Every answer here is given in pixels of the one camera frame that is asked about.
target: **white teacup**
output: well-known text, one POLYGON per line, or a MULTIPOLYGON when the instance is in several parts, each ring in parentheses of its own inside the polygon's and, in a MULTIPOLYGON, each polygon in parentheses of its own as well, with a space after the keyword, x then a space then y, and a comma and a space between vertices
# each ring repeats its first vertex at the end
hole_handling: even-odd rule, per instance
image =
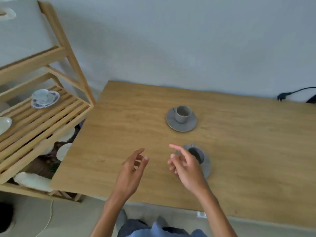
POLYGON ((37 99, 38 102, 41 104, 49 103, 52 100, 52 96, 49 90, 46 89, 39 89, 37 91, 34 91, 32 94, 32 98, 37 99))

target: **white cable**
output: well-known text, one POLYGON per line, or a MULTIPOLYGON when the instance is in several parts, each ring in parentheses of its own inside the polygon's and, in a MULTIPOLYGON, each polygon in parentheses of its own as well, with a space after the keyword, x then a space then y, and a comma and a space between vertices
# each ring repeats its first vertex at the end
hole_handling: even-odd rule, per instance
POLYGON ((53 200, 52 200, 52 202, 51 202, 51 215, 50 215, 50 217, 49 217, 49 220, 48 220, 48 223, 47 223, 47 225, 45 226, 45 228, 38 234, 38 235, 36 235, 35 237, 38 237, 41 233, 43 233, 43 231, 47 228, 47 226, 49 225, 49 223, 50 223, 50 221, 51 221, 51 219, 52 219, 52 216, 53 216, 53 200))

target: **left hand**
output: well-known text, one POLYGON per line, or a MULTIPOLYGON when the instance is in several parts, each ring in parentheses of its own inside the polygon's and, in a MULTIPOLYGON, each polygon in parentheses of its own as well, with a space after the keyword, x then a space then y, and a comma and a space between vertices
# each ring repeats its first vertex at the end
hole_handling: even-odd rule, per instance
POLYGON ((144 148, 136 150, 122 163, 122 169, 118 174, 112 195, 126 202, 137 190, 140 179, 143 176, 144 169, 148 164, 149 158, 140 155, 144 148))

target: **blue shirt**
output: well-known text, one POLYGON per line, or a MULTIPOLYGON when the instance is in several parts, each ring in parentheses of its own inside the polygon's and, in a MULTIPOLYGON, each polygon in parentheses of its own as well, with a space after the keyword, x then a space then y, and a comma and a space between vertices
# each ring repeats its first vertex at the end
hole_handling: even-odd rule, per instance
POLYGON ((150 229, 139 229, 134 231, 128 237, 207 237, 203 231, 196 229, 189 234, 172 234, 168 231, 163 230, 158 223, 154 222, 150 229))

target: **power cord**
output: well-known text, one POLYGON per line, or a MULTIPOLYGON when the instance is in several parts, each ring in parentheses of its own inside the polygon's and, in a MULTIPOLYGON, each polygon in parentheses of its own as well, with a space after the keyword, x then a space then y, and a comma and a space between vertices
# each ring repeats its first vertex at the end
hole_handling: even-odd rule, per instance
POLYGON ((38 235, 36 235, 35 237, 38 237, 41 233, 43 233, 44 232, 44 230, 47 228, 47 226, 49 225, 49 223, 50 223, 50 221, 51 221, 51 219, 52 219, 52 216, 53 216, 53 200, 52 200, 52 202, 51 202, 51 215, 50 215, 50 217, 49 217, 49 220, 48 220, 48 222, 47 222, 47 224, 46 224, 46 226, 45 226, 45 228, 38 234, 38 235))
MULTIPOLYGON (((282 101, 282 100, 285 100, 285 98, 288 96, 288 95, 292 95, 296 92, 299 92, 299 91, 302 91, 302 90, 306 90, 306 89, 312 89, 312 88, 316 88, 316 87, 305 87, 305 88, 302 88, 300 90, 297 90, 297 91, 293 91, 293 92, 284 92, 284 93, 281 93, 277 96, 277 100, 278 101, 282 101)), ((314 103, 314 102, 310 102, 312 99, 316 99, 316 95, 313 96, 312 98, 310 98, 307 103, 314 103)))

